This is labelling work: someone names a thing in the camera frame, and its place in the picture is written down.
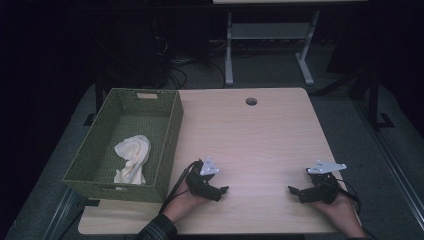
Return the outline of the metal floor rail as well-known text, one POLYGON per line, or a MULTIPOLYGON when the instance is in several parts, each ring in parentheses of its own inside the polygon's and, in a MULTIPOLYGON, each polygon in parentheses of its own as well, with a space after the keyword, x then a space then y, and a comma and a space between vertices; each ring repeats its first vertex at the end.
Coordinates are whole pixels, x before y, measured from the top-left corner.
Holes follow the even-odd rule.
POLYGON ((368 119, 367 110, 364 104, 355 101, 353 105, 355 106, 355 109, 359 112, 360 118, 364 122, 364 125, 366 126, 371 137, 377 144, 378 149, 382 153, 388 171, 396 182, 416 222, 420 226, 420 229, 424 232, 424 202, 417 195, 415 189, 413 188, 403 169, 399 165, 398 159, 390 150, 389 145, 387 144, 386 140, 384 139, 381 133, 381 130, 371 124, 371 121, 368 119))

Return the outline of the person's left hand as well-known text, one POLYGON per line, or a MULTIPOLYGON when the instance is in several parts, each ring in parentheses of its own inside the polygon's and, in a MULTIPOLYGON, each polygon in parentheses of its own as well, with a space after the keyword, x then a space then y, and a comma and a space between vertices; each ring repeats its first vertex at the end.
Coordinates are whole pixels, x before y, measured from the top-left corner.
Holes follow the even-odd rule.
POLYGON ((206 202, 206 198, 193 195, 187 184, 182 182, 176 191, 176 196, 166 206, 163 214, 173 223, 176 223, 206 202))

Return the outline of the white metal stand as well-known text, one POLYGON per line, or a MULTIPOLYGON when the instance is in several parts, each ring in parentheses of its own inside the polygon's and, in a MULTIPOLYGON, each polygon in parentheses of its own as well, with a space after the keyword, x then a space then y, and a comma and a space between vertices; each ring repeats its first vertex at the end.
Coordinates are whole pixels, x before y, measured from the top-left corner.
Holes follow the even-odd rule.
POLYGON ((226 26, 226 53, 224 58, 225 84, 234 83, 232 64, 233 40, 303 40, 304 46, 295 54, 296 61, 301 70, 305 83, 314 84, 313 77, 306 63, 306 57, 314 36, 316 25, 320 16, 315 11, 309 22, 301 23, 234 23, 232 13, 227 14, 226 26))

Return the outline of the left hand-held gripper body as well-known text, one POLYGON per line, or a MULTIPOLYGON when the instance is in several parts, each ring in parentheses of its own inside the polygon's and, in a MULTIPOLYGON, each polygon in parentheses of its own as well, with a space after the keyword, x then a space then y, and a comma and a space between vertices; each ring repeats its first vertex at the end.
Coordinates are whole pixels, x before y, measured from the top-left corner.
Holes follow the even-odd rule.
POLYGON ((185 181, 193 195, 212 200, 215 194, 220 194, 219 188, 209 184, 209 181, 220 171, 210 156, 193 162, 188 170, 185 181))

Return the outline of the white towel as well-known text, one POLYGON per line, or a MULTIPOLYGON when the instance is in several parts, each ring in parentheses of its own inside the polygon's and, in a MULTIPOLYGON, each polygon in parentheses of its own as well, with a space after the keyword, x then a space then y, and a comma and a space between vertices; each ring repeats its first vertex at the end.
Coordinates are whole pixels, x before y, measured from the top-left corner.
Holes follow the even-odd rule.
POLYGON ((125 166, 117 170, 115 183, 144 185, 147 183, 143 165, 148 161, 151 143, 144 135, 136 135, 123 140, 114 147, 115 153, 125 160, 125 166))

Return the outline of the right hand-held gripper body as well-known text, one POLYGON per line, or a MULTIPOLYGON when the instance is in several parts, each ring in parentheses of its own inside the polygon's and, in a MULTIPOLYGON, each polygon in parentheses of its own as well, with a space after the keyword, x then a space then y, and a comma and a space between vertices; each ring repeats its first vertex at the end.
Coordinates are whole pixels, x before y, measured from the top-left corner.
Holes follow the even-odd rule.
POLYGON ((313 167, 306 169, 313 187, 306 189, 304 196, 310 196, 314 199, 313 202, 323 201, 326 204, 332 203, 341 189, 334 176, 334 172, 346 168, 347 166, 345 164, 317 160, 313 167))

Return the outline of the black metal stand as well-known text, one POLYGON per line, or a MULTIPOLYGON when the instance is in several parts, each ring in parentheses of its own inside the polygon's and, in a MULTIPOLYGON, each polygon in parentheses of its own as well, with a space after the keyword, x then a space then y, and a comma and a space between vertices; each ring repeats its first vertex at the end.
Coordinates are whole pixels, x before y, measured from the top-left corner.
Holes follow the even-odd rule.
POLYGON ((367 119, 371 127, 379 131, 381 128, 394 128, 394 124, 386 113, 378 111, 380 74, 376 67, 368 65, 341 77, 334 83, 310 93, 310 96, 325 96, 348 82, 353 82, 348 96, 352 100, 360 100, 368 94, 367 119))

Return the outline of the person's right hand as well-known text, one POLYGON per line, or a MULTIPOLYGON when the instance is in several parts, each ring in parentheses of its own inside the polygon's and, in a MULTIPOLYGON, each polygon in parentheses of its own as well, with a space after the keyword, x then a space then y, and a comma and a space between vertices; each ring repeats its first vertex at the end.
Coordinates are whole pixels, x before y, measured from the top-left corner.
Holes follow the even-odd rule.
POLYGON ((338 194, 330 204, 313 202, 311 206, 324 214, 347 239, 367 238, 367 234, 363 230, 355 209, 347 196, 338 194))

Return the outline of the green woven basket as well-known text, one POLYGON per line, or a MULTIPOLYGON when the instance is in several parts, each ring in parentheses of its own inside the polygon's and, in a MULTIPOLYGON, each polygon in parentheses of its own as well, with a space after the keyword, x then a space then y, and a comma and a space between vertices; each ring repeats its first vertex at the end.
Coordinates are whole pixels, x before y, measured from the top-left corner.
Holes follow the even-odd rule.
POLYGON ((112 89, 95 117, 63 181, 95 199, 161 203, 168 192, 184 110, 176 90, 112 89), (142 185, 116 183, 125 160, 115 145, 136 135, 151 143, 142 185))

